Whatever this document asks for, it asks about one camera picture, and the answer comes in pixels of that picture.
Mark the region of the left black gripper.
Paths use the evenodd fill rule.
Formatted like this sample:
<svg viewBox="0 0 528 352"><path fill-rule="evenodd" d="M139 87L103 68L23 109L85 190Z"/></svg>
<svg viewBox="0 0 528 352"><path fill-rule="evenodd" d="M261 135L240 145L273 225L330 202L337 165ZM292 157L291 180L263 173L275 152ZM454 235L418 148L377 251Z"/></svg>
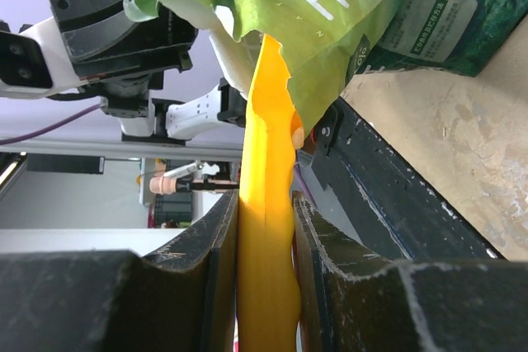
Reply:
<svg viewBox="0 0 528 352"><path fill-rule="evenodd" d="M163 88L163 72L192 67L189 51L198 30L173 12L133 22L123 0L49 0L75 73L87 83L54 101L98 97L107 115L146 117L149 92Z"/></svg>

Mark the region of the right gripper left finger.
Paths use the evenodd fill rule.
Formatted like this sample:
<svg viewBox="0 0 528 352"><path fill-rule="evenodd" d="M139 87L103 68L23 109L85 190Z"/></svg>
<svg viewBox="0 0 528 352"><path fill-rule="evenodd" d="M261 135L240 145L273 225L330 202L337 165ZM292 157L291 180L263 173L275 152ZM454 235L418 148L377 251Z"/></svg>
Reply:
<svg viewBox="0 0 528 352"><path fill-rule="evenodd" d="M232 350L237 226L232 191L146 256L2 255L2 350Z"/></svg>

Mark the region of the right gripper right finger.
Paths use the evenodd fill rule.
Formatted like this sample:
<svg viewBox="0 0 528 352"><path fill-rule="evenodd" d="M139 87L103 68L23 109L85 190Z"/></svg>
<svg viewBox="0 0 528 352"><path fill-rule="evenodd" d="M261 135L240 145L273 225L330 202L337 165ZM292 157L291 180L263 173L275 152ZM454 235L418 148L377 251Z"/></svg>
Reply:
<svg viewBox="0 0 528 352"><path fill-rule="evenodd" d="M526 350L526 263L389 260L293 207L303 350Z"/></svg>

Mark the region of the yellow plastic scoop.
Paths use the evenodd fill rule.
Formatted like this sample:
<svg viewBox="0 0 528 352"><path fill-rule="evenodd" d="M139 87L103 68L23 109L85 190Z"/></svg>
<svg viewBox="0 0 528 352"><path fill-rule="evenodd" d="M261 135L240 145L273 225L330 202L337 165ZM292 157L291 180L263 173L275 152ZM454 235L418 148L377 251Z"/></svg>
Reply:
<svg viewBox="0 0 528 352"><path fill-rule="evenodd" d="M300 291L290 187L300 125L281 45L264 36L247 102L238 204L238 348L294 351Z"/></svg>

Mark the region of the green litter bag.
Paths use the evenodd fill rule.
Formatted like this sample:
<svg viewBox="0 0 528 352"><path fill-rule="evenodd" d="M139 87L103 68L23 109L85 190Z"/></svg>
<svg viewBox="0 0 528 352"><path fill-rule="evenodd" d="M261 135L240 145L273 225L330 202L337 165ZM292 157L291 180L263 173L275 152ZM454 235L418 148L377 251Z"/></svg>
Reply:
<svg viewBox="0 0 528 352"><path fill-rule="evenodd" d="M478 75L527 13L527 0L123 0L146 22L167 8L219 38L240 60L229 82L249 88L269 35L290 72L290 98L311 129L357 74L428 68Z"/></svg>

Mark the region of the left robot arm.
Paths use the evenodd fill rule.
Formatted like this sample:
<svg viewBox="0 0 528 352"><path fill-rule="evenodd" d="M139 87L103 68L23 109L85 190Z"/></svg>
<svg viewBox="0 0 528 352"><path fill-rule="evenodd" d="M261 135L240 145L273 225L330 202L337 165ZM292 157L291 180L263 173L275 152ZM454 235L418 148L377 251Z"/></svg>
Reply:
<svg viewBox="0 0 528 352"><path fill-rule="evenodd" d="M185 143L226 124L245 124L253 72L247 43L234 41L219 14L233 0L49 0L76 81L56 101L97 98L128 142ZM223 75L188 101L156 99L168 69L192 66L200 31L210 36Z"/></svg>

